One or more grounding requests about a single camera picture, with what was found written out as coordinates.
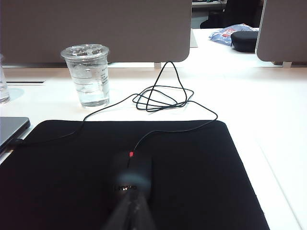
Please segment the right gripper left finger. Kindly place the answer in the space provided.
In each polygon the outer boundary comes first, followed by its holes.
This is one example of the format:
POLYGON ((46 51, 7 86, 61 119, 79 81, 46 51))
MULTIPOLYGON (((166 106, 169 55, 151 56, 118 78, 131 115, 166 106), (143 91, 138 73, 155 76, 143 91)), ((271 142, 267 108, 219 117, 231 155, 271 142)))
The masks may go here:
POLYGON ((111 216, 103 226, 104 230, 129 230, 130 229, 130 206, 132 205, 131 194, 126 194, 116 208, 113 210, 111 216))

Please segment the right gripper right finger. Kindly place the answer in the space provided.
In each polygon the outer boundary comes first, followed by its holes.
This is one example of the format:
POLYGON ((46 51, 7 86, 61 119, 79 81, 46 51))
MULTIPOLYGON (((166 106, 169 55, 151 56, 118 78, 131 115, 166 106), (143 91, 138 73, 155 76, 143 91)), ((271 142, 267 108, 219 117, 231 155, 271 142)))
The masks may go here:
POLYGON ((131 195, 131 230, 155 230, 156 226, 143 193, 131 195))

